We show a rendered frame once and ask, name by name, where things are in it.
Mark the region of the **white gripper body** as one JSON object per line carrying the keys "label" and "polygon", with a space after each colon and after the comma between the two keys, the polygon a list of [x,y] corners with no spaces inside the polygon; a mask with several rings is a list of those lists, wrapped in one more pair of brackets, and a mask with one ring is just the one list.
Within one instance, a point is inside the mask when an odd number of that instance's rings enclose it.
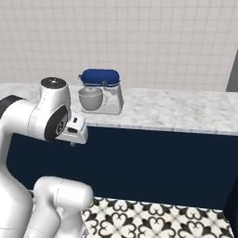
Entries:
{"label": "white gripper body", "polygon": [[86,144],[88,139],[88,132],[86,125],[75,127],[66,125],[62,133],[57,136],[57,139],[69,141],[70,143]]}

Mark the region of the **grey mixer bowl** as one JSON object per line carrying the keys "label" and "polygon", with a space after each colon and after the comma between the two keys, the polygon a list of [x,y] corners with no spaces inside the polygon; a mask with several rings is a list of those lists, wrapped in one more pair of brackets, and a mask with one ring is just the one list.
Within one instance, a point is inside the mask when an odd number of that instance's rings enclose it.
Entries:
{"label": "grey mixer bowl", "polygon": [[78,91],[80,103],[84,110],[95,111],[103,102],[103,91],[98,87],[84,87]]}

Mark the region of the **blue and white stand mixer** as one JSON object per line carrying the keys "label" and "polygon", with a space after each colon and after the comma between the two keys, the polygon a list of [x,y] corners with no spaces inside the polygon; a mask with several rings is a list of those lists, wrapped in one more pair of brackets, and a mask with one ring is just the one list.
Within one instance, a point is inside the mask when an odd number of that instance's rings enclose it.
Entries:
{"label": "blue and white stand mixer", "polygon": [[124,100],[120,84],[120,76],[116,70],[87,69],[78,75],[82,88],[98,87],[103,91],[103,102],[95,111],[84,110],[85,113],[120,114],[123,110]]}

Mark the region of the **navy blue counter cabinet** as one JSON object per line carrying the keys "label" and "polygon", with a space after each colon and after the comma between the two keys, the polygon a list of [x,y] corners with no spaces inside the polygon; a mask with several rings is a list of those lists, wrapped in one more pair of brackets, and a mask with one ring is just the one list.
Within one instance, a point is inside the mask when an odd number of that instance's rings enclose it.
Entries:
{"label": "navy blue counter cabinet", "polygon": [[104,198],[218,208],[238,214],[238,136],[91,127],[84,145],[14,135],[13,176],[78,180]]}

